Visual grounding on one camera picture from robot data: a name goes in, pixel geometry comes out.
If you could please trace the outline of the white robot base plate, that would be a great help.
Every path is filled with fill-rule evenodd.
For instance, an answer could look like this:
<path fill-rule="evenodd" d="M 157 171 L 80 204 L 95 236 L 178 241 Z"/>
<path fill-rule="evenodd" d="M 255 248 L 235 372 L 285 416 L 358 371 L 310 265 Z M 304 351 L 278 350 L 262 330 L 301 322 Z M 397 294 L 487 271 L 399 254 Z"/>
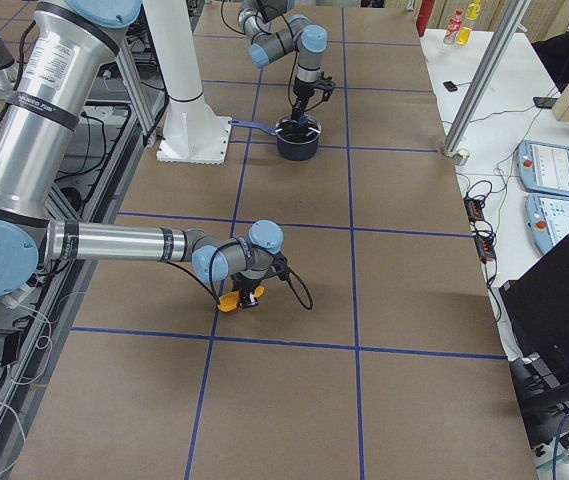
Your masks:
<path fill-rule="evenodd" d="M 223 164 L 228 150 L 232 118 L 213 116 L 203 124 L 190 124 L 186 114 L 167 118 L 156 154 L 160 162 Z"/>

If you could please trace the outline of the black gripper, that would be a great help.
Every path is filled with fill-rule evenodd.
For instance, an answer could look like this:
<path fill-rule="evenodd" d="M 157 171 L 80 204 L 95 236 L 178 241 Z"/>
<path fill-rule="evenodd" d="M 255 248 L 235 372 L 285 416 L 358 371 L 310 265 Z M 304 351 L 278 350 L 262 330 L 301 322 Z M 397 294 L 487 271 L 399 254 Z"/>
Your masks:
<path fill-rule="evenodd" d="M 261 278 L 249 278 L 243 273 L 232 276 L 233 291 L 239 291 L 239 306 L 241 308 L 253 308 L 259 304 L 257 288 L 261 285 Z"/>
<path fill-rule="evenodd" d="M 315 94 L 317 81 L 305 81 L 296 77 L 293 84 L 293 92 L 295 95 L 295 103 L 292 107 L 290 119 L 296 123 L 300 123 L 305 114 L 309 100 Z"/>

